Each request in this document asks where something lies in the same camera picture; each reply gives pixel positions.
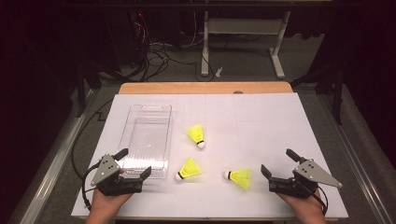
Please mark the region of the metal rail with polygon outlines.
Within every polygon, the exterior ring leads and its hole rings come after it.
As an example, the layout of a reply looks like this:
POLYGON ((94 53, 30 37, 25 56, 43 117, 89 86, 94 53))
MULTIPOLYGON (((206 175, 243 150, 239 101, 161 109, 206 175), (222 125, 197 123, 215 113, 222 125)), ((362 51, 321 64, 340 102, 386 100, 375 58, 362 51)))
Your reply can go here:
POLYGON ((360 112, 346 99, 342 120, 335 120, 330 100, 319 96, 340 143, 339 159, 327 155, 340 175, 350 224, 396 224, 396 169, 379 147, 360 112))
POLYGON ((78 133, 82 130, 82 125, 87 117, 88 109, 95 100, 98 91, 89 90, 83 97, 86 101, 86 107, 82 110, 78 118, 73 118, 71 123, 67 126, 65 134, 61 139, 61 143, 56 147, 56 154, 54 155, 47 172, 43 176, 40 185, 35 192, 35 196, 27 207, 20 224, 35 224, 42 212, 48 198, 50 197, 55 184, 64 167, 67 156, 69 155, 72 146, 77 142, 78 133))

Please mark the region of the clear plastic box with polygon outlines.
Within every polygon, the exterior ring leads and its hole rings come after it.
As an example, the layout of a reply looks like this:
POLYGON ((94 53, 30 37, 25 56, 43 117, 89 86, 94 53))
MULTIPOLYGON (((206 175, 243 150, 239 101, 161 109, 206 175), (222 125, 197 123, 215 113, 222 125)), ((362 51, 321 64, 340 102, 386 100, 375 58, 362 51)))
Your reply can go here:
POLYGON ((130 107, 119 144, 128 149, 120 160, 125 174, 138 175, 150 167, 150 178, 166 178, 171 124, 171 105, 130 107))

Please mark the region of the black stand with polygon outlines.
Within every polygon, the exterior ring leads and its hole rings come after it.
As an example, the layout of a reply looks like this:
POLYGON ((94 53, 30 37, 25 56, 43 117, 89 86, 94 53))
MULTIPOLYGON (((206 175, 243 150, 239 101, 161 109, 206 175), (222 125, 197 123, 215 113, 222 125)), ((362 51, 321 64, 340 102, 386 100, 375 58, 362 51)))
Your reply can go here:
POLYGON ((77 94, 78 94, 78 113, 77 117, 80 118, 87 107, 88 93, 85 89, 85 84, 88 84, 92 90, 100 90, 102 82, 100 81, 99 74, 105 73, 118 81, 127 81, 127 78, 104 67, 103 65, 88 59, 77 60, 77 94))
POLYGON ((316 82, 317 94, 332 94, 332 115, 341 125, 341 103, 343 89, 343 67, 340 63, 327 63, 317 70, 309 71, 306 75, 293 80, 290 85, 295 88, 303 83, 316 82))

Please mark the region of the person's left hand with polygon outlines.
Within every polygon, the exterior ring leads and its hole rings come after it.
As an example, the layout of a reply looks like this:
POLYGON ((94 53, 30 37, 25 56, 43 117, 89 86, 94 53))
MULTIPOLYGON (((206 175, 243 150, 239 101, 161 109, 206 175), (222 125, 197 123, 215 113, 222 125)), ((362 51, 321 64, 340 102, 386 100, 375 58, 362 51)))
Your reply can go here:
POLYGON ((132 194, 106 196, 99 189, 96 189, 92 195, 91 213, 114 217, 131 198, 132 194))

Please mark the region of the white sheet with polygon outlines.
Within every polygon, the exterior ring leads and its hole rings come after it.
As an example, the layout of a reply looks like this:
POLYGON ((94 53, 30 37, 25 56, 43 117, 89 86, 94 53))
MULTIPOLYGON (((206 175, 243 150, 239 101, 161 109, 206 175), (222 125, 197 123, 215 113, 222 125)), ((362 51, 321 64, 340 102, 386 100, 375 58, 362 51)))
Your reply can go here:
POLYGON ((167 176, 149 179, 125 204, 125 219, 268 220, 287 219, 292 211, 268 189, 261 165, 273 175, 290 177, 295 162, 286 150, 327 165, 295 93, 269 94, 119 94, 115 97, 92 158, 118 151, 131 105, 171 105, 172 132, 167 176), (205 148, 187 135, 201 124, 205 148), (177 181, 188 157, 202 173, 177 181), (248 190, 224 178, 227 171, 251 170, 248 190))

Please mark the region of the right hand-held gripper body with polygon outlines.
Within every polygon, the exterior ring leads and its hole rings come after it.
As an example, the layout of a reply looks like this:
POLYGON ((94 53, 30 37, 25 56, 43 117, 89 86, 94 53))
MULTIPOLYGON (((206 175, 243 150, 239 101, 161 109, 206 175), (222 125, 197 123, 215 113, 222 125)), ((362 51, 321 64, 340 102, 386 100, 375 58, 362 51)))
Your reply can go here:
POLYGON ((307 160, 292 170, 293 177, 269 177, 269 190, 275 193, 289 195, 295 198, 307 199, 316 192, 319 184, 336 188, 343 184, 321 168, 313 160, 307 160))

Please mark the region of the person's right hand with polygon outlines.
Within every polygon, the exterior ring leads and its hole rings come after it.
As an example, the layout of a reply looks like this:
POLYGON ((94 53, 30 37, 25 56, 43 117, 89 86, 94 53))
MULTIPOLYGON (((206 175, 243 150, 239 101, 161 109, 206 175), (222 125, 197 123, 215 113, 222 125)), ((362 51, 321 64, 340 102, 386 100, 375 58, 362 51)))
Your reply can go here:
POLYGON ((322 213, 321 204, 312 196, 307 199, 299 199, 282 193, 278 193, 277 196, 279 196, 290 206, 297 218, 307 216, 324 216, 322 213))

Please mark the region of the white metal desk frame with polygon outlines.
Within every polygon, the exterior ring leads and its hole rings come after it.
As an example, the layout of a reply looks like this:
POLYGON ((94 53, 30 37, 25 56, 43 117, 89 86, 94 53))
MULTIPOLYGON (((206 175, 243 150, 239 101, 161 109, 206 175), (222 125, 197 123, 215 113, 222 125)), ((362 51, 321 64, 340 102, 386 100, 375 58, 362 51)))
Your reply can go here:
POLYGON ((202 51, 201 76, 209 75, 209 46, 210 35, 274 35, 276 44, 269 48, 269 54, 279 79, 285 77, 278 52, 289 24, 290 12, 285 11, 279 19, 231 19, 211 18, 209 12, 204 14, 204 38, 202 51))

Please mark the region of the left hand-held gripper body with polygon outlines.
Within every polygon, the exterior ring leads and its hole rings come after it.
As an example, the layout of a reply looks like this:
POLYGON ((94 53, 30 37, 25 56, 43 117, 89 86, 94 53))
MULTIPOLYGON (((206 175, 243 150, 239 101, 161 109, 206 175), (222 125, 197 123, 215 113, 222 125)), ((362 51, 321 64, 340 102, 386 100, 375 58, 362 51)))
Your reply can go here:
POLYGON ((112 156, 106 154, 99 161, 99 166, 93 176, 91 185, 106 196, 140 193, 143 188, 143 181, 140 177, 124 177, 121 174, 118 161, 115 161, 112 156))

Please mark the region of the yellow shuttlecock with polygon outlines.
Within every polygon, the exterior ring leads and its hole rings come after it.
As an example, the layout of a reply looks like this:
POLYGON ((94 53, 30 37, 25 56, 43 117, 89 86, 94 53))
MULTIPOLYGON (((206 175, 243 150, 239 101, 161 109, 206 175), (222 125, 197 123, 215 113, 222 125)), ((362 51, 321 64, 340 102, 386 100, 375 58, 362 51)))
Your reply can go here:
POLYGON ((175 179, 177 181, 181 181, 187 177, 200 175, 201 173, 202 171, 195 160, 191 157, 188 157, 180 170, 175 174, 175 179))
POLYGON ((190 126, 187 130, 187 135, 199 149, 205 148, 204 129, 201 124, 190 126))
POLYGON ((250 187, 250 169, 227 171, 224 173, 223 176, 225 179, 233 181, 237 186, 241 187, 242 189, 248 190, 250 187))

